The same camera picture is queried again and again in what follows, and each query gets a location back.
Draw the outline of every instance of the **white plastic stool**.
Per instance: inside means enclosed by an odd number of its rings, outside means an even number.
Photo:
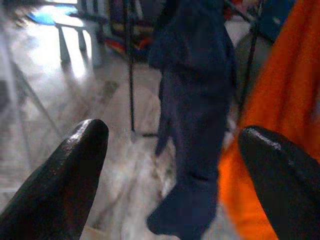
[[[92,64],[94,67],[98,67],[102,64],[98,40],[96,37],[96,32],[99,29],[98,23],[92,22],[92,21],[80,20],[77,17],[71,17],[66,15],[55,17],[54,22],[55,22],[55,27],[58,29],[58,32],[59,32],[60,59],[62,62],[70,60],[70,55],[67,48],[65,36],[62,31],[62,27],[67,27],[67,28],[73,28],[77,31],[80,50],[85,50],[87,48],[83,31],[85,30],[89,33],[91,38]]]

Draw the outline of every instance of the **black pointed object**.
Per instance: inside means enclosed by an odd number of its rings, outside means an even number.
[[[101,120],[81,122],[8,203],[0,215],[0,239],[79,239],[96,195],[108,135]]]
[[[320,165],[284,136],[251,126],[239,147],[279,239],[320,239]]]

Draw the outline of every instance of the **orange towel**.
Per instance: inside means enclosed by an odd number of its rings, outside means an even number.
[[[320,1],[297,0],[248,99],[240,128],[258,125],[285,135],[320,160]],[[219,164],[219,197],[245,240],[277,236],[256,196],[237,139]]]

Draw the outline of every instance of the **hanging clothing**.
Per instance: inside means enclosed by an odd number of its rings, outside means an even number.
[[[239,127],[257,125],[281,133],[320,162],[319,23],[320,1],[297,0],[248,99]],[[224,152],[219,164],[220,199],[243,239],[277,239],[237,141]]]
[[[168,0],[149,64],[161,70],[156,155],[169,137],[176,185],[147,219],[155,234],[198,240],[216,214],[218,160],[236,82],[223,0]]]

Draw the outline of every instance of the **dark blue pants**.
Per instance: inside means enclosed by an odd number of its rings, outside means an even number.
[[[176,185],[147,220],[155,234],[200,239],[215,217],[218,160],[235,83],[221,1],[180,1],[156,33],[149,63],[162,71],[158,144],[172,137]]]

